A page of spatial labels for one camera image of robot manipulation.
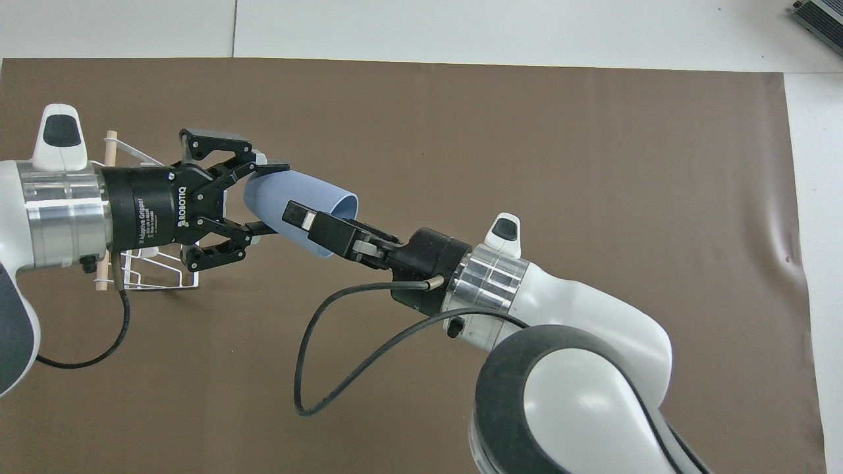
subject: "black button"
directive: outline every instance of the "black button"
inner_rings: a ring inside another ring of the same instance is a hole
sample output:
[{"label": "black button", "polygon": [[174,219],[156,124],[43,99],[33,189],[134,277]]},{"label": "black button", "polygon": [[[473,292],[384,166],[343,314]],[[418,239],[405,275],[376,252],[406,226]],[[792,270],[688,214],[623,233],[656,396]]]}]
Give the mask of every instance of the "black button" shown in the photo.
[{"label": "black button", "polygon": [[48,116],[44,123],[44,141],[54,147],[75,147],[82,142],[79,127],[72,116]]},{"label": "black button", "polygon": [[82,271],[85,273],[95,273],[97,271],[97,256],[86,255],[79,257],[79,263],[82,264]]},{"label": "black button", "polygon": [[463,318],[453,318],[450,323],[448,323],[448,337],[451,339],[455,339],[459,336],[460,332],[463,331],[465,328],[465,321]]},{"label": "black button", "polygon": [[511,242],[518,240],[518,226],[509,219],[499,218],[491,232],[504,240]]}]

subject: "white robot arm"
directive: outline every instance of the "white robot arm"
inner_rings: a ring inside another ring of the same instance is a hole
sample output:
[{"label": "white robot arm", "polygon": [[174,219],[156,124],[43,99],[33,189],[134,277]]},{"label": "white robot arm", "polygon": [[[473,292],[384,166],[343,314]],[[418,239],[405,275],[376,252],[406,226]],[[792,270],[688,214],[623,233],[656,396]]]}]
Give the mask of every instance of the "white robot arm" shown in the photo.
[{"label": "white robot arm", "polygon": [[[273,180],[254,178],[246,196],[271,192]],[[491,351],[477,381],[470,427],[481,472],[709,472],[658,410],[672,365],[664,329],[606,293],[521,259],[520,222],[512,214],[498,215],[485,241],[472,249],[431,229],[419,229],[403,244],[287,197],[271,201],[267,208],[254,205],[266,200],[247,199],[270,226],[301,229],[339,256],[388,268],[395,282],[427,283],[426,291],[393,288],[392,296],[432,320],[459,314],[444,319],[448,335]],[[278,202],[288,202],[283,215]],[[295,402],[304,416],[321,410],[400,340],[384,344],[328,397],[304,408],[301,372],[311,331],[327,304],[343,295],[319,307],[299,351]]]},{"label": "white robot arm", "polygon": [[[124,327],[109,351],[79,364],[38,357],[40,326],[20,293],[18,272],[73,264],[94,272],[106,249],[119,254],[170,243],[185,245],[181,260],[198,271],[243,260],[254,237],[272,232],[263,223],[226,219],[224,192],[253,172],[289,166],[259,165],[251,144],[233,134],[184,129],[180,139],[185,156],[172,166],[95,168],[76,110],[52,104],[41,117],[32,158],[0,162],[0,396],[36,358],[63,369],[99,362],[119,344],[128,323],[126,294],[118,288]],[[234,156],[203,169],[197,162],[215,150]],[[195,245],[207,234],[227,240]]]}]

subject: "cable connector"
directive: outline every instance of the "cable connector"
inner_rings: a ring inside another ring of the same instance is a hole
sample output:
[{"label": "cable connector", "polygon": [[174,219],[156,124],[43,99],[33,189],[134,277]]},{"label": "cable connector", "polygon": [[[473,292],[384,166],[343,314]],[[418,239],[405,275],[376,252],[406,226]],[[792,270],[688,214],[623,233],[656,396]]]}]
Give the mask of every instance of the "cable connector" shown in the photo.
[{"label": "cable connector", "polygon": [[443,277],[442,275],[437,275],[436,277],[425,280],[424,283],[427,283],[427,289],[425,291],[430,291],[432,289],[436,289],[444,285],[445,277]]}]

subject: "black cable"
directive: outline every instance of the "black cable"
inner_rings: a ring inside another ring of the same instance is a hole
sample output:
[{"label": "black cable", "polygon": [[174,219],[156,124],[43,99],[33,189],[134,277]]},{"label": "black cable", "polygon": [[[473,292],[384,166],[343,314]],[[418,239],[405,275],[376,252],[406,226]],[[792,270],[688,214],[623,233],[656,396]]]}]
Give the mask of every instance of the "black cable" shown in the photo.
[{"label": "black cable", "polygon": [[685,443],[685,440],[679,436],[679,433],[676,432],[673,425],[671,425],[668,420],[664,420],[664,423],[668,425],[668,429],[670,429],[670,433],[676,438],[676,442],[679,443],[679,447],[685,452],[688,456],[688,459],[696,466],[697,469],[700,470],[702,474],[712,474],[711,470],[706,466],[706,463],[702,462],[702,459]]},{"label": "black cable", "polygon": [[35,360],[42,364],[55,367],[57,369],[81,369],[83,367],[89,367],[91,365],[94,365],[99,361],[103,360],[104,358],[107,358],[111,355],[111,353],[117,350],[121,343],[123,343],[123,337],[126,336],[126,332],[129,330],[129,297],[126,295],[126,290],[123,288],[123,271],[120,264],[120,252],[112,252],[111,268],[114,274],[115,289],[117,289],[117,293],[120,294],[120,299],[123,302],[123,327],[120,329],[120,334],[117,335],[117,338],[115,339],[114,343],[111,344],[111,347],[109,347],[104,353],[101,353],[95,358],[75,364],[65,364],[63,362],[57,362],[55,360],[46,358],[41,354],[35,356]]},{"label": "black cable", "polygon": [[393,283],[370,283],[366,285],[359,285],[356,287],[346,288],[340,290],[331,296],[329,296],[314,312],[313,317],[310,319],[310,323],[308,324],[308,328],[304,331],[304,336],[302,337],[302,344],[301,347],[298,349],[298,360],[296,361],[296,374],[295,378],[293,379],[293,403],[296,406],[296,412],[303,416],[303,417],[310,417],[315,415],[316,413],[322,411],[323,408],[327,407],[332,401],[334,401],[348,386],[358,377],[360,374],[363,373],[364,370],[368,369],[370,365],[374,363],[374,361],[378,360],[380,356],[384,355],[387,351],[389,351],[392,347],[397,345],[399,342],[404,341],[407,337],[416,334],[420,330],[434,325],[440,321],[447,320],[450,318],[459,317],[462,315],[489,315],[494,316],[496,318],[500,318],[502,320],[508,321],[513,323],[515,326],[520,328],[527,327],[523,321],[518,318],[512,317],[507,313],[499,310],[490,310],[487,308],[460,308],[457,310],[450,310],[445,311],[443,313],[439,313],[431,318],[426,320],[422,320],[417,322],[416,324],[404,329],[402,332],[396,334],[394,337],[389,339],[383,346],[379,347],[378,350],[373,352],[370,356],[368,356],[365,360],[363,360],[340,384],[332,390],[328,396],[323,398],[319,403],[314,405],[311,408],[305,408],[302,405],[302,376],[304,372],[304,358],[307,355],[308,344],[310,342],[310,337],[313,334],[313,330],[316,326],[316,323],[319,321],[319,318],[322,316],[322,313],[325,312],[325,309],[333,303],[337,301],[339,298],[346,296],[348,294],[360,293],[362,291],[371,291],[375,289],[420,289],[420,290],[427,290],[429,289],[429,285],[425,282],[415,282],[421,283],[425,285],[424,287],[419,285],[408,286],[407,283],[411,282],[393,282]]}]

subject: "light blue cup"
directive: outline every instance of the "light blue cup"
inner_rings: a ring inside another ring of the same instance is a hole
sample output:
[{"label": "light blue cup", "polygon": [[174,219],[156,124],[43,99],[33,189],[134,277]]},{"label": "light blue cup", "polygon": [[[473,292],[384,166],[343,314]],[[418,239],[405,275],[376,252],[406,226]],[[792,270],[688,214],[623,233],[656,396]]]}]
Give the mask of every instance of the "light blue cup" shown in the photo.
[{"label": "light blue cup", "polygon": [[334,252],[316,245],[308,240],[307,232],[282,220],[287,203],[299,202],[338,218],[357,217],[357,195],[353,192],[292,170],[252,176],[246,183],[243,200],[258,219],[278,234],[322,258],[332,256]]}]

